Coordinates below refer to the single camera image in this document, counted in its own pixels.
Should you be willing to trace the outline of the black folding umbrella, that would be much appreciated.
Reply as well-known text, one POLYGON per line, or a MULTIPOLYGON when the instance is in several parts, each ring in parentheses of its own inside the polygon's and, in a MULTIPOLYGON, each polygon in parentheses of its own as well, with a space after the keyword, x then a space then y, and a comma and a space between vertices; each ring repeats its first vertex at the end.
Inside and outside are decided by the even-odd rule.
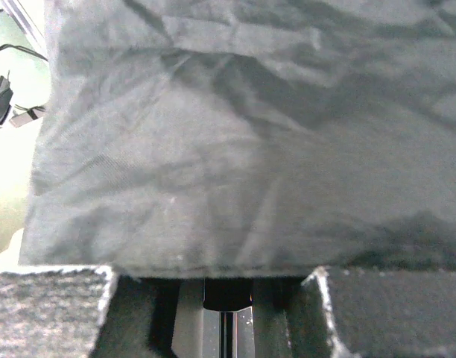
POLYGON ((456 1, 47 1, 19 264, 456 270, 456 1))

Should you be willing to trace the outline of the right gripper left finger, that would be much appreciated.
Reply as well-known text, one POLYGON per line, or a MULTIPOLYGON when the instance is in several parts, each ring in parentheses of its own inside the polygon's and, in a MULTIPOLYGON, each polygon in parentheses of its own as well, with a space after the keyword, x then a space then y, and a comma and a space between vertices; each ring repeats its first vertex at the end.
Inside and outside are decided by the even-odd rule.
POLYGON ((0 270, 0 357, 152 357, 141 290, 106 266, 0 270))

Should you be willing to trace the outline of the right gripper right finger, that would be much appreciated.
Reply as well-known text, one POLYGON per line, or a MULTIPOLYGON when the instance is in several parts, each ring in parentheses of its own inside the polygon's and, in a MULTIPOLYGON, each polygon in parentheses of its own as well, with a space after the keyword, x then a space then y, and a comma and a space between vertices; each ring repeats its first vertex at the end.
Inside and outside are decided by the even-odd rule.
POLYGON ((456 357, 456 272, 319 267, 287 317, 295 357, 456 357))

